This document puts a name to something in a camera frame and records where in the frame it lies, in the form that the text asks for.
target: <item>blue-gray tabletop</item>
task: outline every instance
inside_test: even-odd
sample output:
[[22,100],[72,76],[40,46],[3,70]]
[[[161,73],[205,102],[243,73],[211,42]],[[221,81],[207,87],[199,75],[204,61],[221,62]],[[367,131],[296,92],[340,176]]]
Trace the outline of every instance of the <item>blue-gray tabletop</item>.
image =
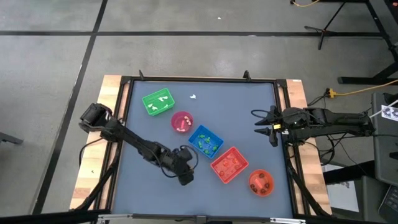
[[[175,100],[172,109],[150,116],[141,100],[162,88],[168,88]],[[269,144],[267,136],[255,133],[259,121],[251,110],[268,110],[275,105],[270,83],[201,83],[135,81],[126,127],[150,141],[174,149],[189,144],[190,135],[204,125],[224,144],[213,159],[198,152],[199,165],[194,180],[181,186],[161,170],[145,161],[137,150],[124,144],[119,164],[113,214],[207,215],[227,217],[292,218],[292,205],[281,143]],[[171,117],[178,111],[193,116],[189,133],[172,129]],[[224,184],[210,167],[217,157],[235,146],[249,162],[238,176]],[[274,178],[274,190],[268,197],[251,192],[250,173],[264,169]]]

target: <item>blue container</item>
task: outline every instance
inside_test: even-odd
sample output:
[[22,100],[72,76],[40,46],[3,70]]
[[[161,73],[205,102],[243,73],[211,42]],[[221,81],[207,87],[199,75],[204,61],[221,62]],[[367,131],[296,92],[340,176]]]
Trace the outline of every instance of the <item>blue container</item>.
[[188,141],[193,145],[193,147],[210,159],[214,158],[216,153],[224,144],[222,139],[212,133],[209,129],[205,128],[203,125],[199,126],[199,128],[192,134]]

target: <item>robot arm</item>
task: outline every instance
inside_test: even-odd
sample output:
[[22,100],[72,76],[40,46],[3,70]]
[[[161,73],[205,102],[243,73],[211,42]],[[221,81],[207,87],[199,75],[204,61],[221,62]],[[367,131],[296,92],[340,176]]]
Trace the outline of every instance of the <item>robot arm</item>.
[[255,125],[271,125],[272,128],[254,130],[269,136],[270,143],[277,146],[276,133],[288,135],[288,142],[303,144],[306,139],[330,134],[371,136],[374,128],[366,113],[333,113],[321,108],[287,108],[279,113],[271,106],[270,113]]
[[112,111],[102,104],[92,103],[81,116],[79,126],[87,133],[101,131],[101,137],[110,142],[126,141],[134,146],[142,157],[155,166],[165,168],[178,177],[181,185],[187,185],[193,180],[193,169],[187,164],[192,159],[188,148],[171,151],[158,142],[152,142],[139,137],[136,133],[124,127],[120,121],[112,117]]

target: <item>red container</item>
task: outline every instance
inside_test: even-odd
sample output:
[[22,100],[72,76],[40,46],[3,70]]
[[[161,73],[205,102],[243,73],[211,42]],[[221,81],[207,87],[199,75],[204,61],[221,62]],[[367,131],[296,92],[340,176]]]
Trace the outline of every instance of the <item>red container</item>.
[[249,165],[242,154],[233,146],[211,163],[211,168],[216,172],[224,184],[228,184],[244,168]]
[[172,127],[178,133],[186,133],[193,126],[193,117],[186,111],[179,111],[172,116]]
[[274,189],[274,179],[265,170],[255,170],[249,177],[250,190],[257,196],[265,197],[272,193]]

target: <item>gray floor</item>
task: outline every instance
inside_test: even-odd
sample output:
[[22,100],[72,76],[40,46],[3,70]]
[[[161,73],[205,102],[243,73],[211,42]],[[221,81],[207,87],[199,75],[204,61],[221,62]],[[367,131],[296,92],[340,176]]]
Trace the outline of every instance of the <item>gray floor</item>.
[[[373,6],[393,41],[397,25],[382,1]],[[100,0],[0,1],[0,30],[92,30]],[[339,4],[297,8],[289,1],[109,0],[100,30],[296,31],[323,27]],[[330,29],[377,31],[365,5],[347,4]],[[0,215],[29,213],[50,155],[88,37],[0,36],[0,131],[25,139],[0,144]],[[83,80],[44,212],[68,209],[86,134],[77,125],[96,101],[104,74],[302,79],[308,100],[326,87],[338,92],[366,86],[339,85],[338,76],[370,77],[392,62],[382,39],[297,37],[98,37]],[[395,92],[390,86],[380,91]],[[336,112],[370,107],[371,93],[327,100]],[[344,140],[356,162],[373,158],[370,138]],[[320,148],[329,148],[318,138]],[[350,165],[340,147],[335,160]]]

